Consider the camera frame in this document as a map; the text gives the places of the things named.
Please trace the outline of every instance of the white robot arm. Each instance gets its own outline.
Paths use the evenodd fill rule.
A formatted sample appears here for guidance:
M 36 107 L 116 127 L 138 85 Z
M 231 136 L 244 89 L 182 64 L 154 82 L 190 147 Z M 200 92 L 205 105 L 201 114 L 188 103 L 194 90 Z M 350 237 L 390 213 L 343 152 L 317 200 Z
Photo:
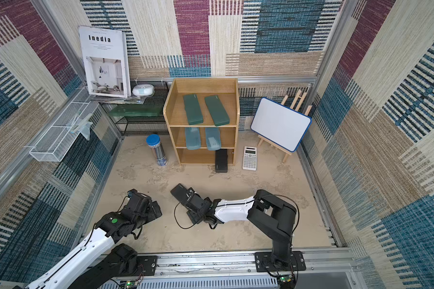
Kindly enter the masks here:
M 250 221 L 272 239 L 272 263 L 279 266 L 289 264 L 298 208 L 266 190 L 258 190 L 254 196 L 234 201 L 202 199 L 193 188 L 187 189 L 182 184 L 170 192 L 188 209 L 186 214 L 193 225 L 204 221 L 215 229 L 218 224 L 229 221 Z M 272 208 L 270 215 L 266 214 L 269 208 Z
M 105 235 L 106 232 L 101 228 L 92 230 L 60 262 L 27 287 L 29 289 L 68 288 L 96 258 L 114 246 L 113 238 Z
M 127 205 L 118 212 L 104 215 L 80 244 L 26 288 L 98 288 L 105 281 L 121 272 L 135 273 L 138 270 L 137 252 L 129 246 L 121 244 L 106 257 L 106 259 L 111 260 L 108 270 L 91 272 L 90 275 L 95 275 L 97 278 L 89 278 L 88 282 L 87 278 L 81 275 L 93 261 L 114 246 L 121 238 L 133 234 L 135 239 L 138 239 L 141 229 L 136 235 L 133 230 L 142 228 L 143 225 L 162 216 L 161 208 L 157 202 L 152 201 L 151 197 L 138 193 L 136 190 L 130 190 L 128 191 L 128 198 Z

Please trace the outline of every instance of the white wire basket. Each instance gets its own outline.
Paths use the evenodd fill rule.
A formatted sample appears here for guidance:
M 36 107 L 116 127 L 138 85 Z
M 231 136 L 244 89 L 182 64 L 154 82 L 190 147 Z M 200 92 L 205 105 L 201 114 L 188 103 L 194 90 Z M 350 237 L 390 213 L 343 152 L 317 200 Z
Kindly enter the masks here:
M 78 96 L 64 109 L 51 127 L 43 134 L 35 146 L 30 150 L 30 155 L 37 161 L 60 162 L 74 143 L 80 132 L 71 133 L 71 121 L 81 112 L 80 119 L 93 113 L 98 107 L 98 102 L 90 101 L 89 94 L 82 90 Z

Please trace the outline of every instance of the wooden easel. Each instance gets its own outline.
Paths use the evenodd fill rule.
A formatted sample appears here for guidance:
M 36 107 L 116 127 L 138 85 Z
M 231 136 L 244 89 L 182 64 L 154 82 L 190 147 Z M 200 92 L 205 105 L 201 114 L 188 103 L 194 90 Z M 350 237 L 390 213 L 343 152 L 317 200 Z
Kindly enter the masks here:
M 299 109 L 301 108 L 302 103 L 304 102 L 305 97 L 307 96 L 307 92 L 304 92 L 302 94 L 302 97 L 301 97 L 301 93 L 302 93 L 302 90 L 299 89 L 298 92 L 296 93 L 296 96 L 295 96 L 294 100 L 292 101 L 291 106 L 289 107 L 290 109 L 293 109 L 294 105 L 296 104 L 296 101 L 300 98 L 300 101 L 299 101 L 299 103 L 298 103 L 298 105 L 296 106 L 296 109 L 295 109 L 295 111 L 297 111 L 297 112 L 299 111 Z M 286 102 L 287 99 L 288 99 L 288 95 L 285 95 L 285 97 L 283 98 L 283 101 L 281 101 L 281 105 L 285 105 L 285 102 Z M 311 109 L 312 109 L 312 106 L 309 105 L 307 107 L 307 110 L 305 111 L 305 115 L 308 115 Z M 262 145 L 262 142 L 268 142 L 271 147 L 276 147 L 276 148 L 278 148 L 279 150 L 281 150 L 281 151 L 283 151 L 285 153 L 285 157 L 283 158 L 283 163 L 286 163 L 286 160 L 288 159 L 288 156 L 292 155 L 292 152 L 288 151 L 284 147 L 280 147 L 279 145 L 277 145 L 276 143 L 270 141 L 269 139 L 267 139 L 267 138 L 265 138 L 265 137 L 263 137 L 261 135 L 259 135 L 259 138 L 260 138 L 260 142 L 257 145 L 257 147 L 260 147 Z

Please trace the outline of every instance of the mounting plate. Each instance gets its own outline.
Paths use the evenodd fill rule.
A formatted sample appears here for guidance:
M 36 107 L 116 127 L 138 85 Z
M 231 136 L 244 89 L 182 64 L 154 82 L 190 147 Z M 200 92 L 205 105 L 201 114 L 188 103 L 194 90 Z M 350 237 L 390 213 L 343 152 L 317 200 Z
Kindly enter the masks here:
M 276 266 L 272 262 L 272 252 L 255 252 L 255 266 L 257 272 L 276 272 L 276 271 L 291 271 L 291 266 Z M 291 265 L 293 271 L 305 271 L 304 257 L 301 251 L 291 252 Z
M 144 270 L 143 276 L 154 276 L 156 272 L 157 259 L 158 256 L 137 256 L 136 258 L 136 263 L 138 264 L 137 270 L 133 273 L 120 274 L 119 277 L 139 276 L 140 273 L 142 272 L 142 267 L 140 266 L 140 264 L 143 265 L 143 270 Z

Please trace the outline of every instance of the book cover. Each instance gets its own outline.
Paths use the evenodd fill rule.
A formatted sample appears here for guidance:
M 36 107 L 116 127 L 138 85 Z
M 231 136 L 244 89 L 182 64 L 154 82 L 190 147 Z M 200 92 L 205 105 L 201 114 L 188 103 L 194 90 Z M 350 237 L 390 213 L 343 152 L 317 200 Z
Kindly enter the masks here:
M 120 30 L 79 26 L 79 36 L 89 94 L 129 97 L 125 33 Z

